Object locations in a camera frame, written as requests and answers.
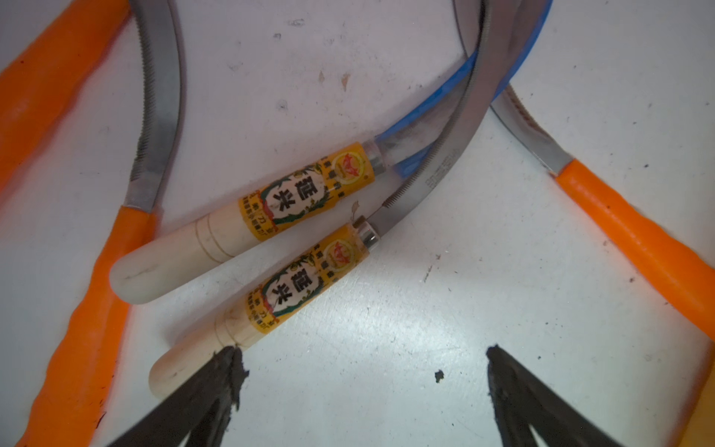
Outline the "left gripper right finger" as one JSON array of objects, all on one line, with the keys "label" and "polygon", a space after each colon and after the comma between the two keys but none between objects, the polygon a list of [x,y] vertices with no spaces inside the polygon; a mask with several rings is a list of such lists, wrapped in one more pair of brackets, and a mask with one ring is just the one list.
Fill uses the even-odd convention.
[{"label": "left gripper right finger", "polygon": [[500,346],[486,351],[488,384],[502,445],[609,446],[619,443]]}]

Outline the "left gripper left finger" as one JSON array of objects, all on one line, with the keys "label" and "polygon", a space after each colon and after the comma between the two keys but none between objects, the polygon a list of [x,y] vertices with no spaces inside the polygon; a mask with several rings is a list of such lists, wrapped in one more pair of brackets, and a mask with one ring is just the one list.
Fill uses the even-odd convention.
[{"label": "left gripper left finger", "polygon": [[114,446],[219,446],[249,377],[243,352],[222,349]]}]

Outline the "yellow plastic tray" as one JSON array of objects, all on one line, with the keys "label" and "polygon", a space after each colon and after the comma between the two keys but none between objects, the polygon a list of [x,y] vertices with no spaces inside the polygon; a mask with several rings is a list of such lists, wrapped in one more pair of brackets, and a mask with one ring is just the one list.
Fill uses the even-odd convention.
[{"label": "yellow plastic tray", "polygon": [[679,447],[715,447],[715,378],[714,366],[701,389],[696,407],[683,431]]}]

